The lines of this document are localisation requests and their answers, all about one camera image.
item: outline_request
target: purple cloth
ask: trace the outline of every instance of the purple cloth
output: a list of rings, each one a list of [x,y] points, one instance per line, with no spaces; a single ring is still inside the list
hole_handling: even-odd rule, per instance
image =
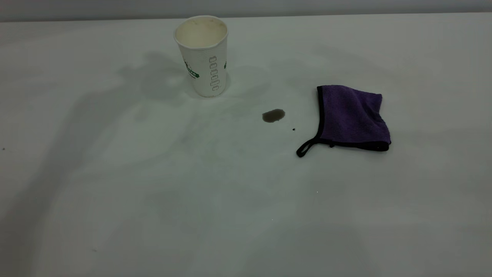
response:
[[[357,147],[373,151],[389,149],[390,132],[379,115],[383,97],[345,86],[318,87],[318,133],[297,150],[303,157],[316,143]]]

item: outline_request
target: white tabletop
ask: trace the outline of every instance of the white tabletop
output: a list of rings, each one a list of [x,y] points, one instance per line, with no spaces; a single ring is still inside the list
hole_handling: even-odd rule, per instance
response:
[[[181,20],[0,24],[0,275],[492,276],[491,13],[224,21],[215,99]],[[326,84],[389,151],[296,156]]]

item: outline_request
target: black loop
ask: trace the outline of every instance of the black loop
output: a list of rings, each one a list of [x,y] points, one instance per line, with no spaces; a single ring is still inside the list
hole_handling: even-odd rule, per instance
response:
[[[311,146],[313,146],[315,144],[316,144],[316,142],[314,142],[313,138],[304,142],[304,144],[301,145],[301,147],[299,147],[299,149],[297,149],[297,151],[296,151],[297,156],[299,156],[299,158],[304,157],[304,155],[306,155],[307,151],[311,148]]]

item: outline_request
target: white paper cup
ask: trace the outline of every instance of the white paper cup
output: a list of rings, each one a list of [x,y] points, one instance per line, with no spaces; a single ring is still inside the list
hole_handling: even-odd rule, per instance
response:
[[[203,97],[225,89],[228,34],[227,25],[210,15],[188,18],[174,31],[193,87]]]

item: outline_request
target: coffee residue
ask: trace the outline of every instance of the coffee residue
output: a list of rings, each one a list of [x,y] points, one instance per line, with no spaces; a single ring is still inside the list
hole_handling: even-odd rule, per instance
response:
[[[267,111],[263,114],[263,121],[265,122],[275,122],[282,119],[285,116],[285,111],[282,109],[274,109]]]

